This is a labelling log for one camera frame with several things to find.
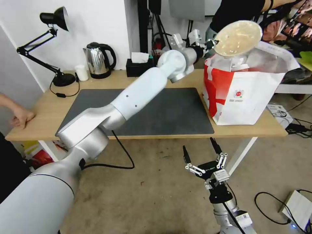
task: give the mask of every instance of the stainless steel kettle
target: stainless steel kettle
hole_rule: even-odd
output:
[[[103,79],[111,74],[116,66],[116,55],[114,50],[106,44],[92,42],[83,48],[92,78]],[[113,63],[110,65],[106,51],[111,53]]]

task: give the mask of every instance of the tissue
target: tissue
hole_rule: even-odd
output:
[[[146,63],[149,59],[149,54],[140,53],[140,52],[132,52],[131,53],[131,61],[133,63]]]

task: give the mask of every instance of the wooden table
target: wooden table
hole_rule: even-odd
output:
[[[126,71],[114,71],[106,79],[96,80],[90,78],[87,81],[80,82],[81,89],[121,89],[130,85],[135,78],[127,77]],[[203,69],[196,69],[189,76],[183,78],[177,83],[172,84],[168,81],[166,88],[187,88],[195,87],[199,94],[203,88]],[[54,92],[74,94],[77,91],[77,84],[68,87],[52,87]],[[34,107],[36,117],[30,121],[26,128],[20,130],[14,128],[6,136],[9,141],[27,141],[38,140],[43,148],[56,161],[62,159],[64,155],[59,155],[52,140],[59,140],[55,136],[57,129],[62,123],[69,108],[74,102],[76,96],[59,98],[51,91],[46,91],[38,100]],[[239,146],[232,159],[227,163],[227,169],[231,174],[239,162],[244,158],[252,144],[258,137],[284,137],[287,132],[275,120],[275,118],[265,110],[255,125],[231,125],[218,126],[209,116],[214,129],[214,134],[195,134],[195,135],[161,135],[161,136],[119,136],[120,139],[154,139],[154,138],[209,138],[209,137],[247,137]]]

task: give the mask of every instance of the red and white bag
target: red and white bag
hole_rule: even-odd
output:
[[[217,125],[255,124],[286,72],[299,68],[293,55],[265,42],[247,55],[205,60],[203,97]]]

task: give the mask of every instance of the lamp base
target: lamp base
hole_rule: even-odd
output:
[[[71,85],[75,81],[76,81],[76,78],[74,75],[68,74],[68,73],[61,73],[61,72],[58,72],[53,78],[53,84],[58,87]]]

